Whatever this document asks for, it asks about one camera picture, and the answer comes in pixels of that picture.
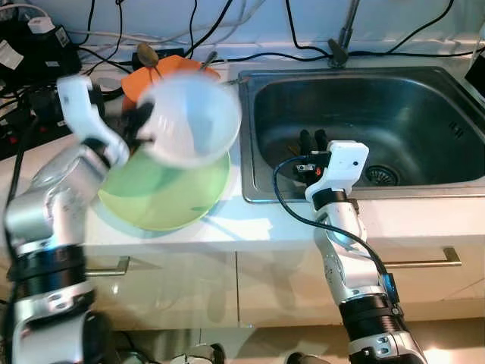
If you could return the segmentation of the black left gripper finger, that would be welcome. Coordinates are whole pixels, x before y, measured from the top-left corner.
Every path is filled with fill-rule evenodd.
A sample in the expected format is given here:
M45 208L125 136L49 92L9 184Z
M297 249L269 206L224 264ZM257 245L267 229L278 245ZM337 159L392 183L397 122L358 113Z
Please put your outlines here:
M155 135L146 129L150 118L155 110L155 103L145 102L133 110L133 146L141 146L143 143L153 143Z

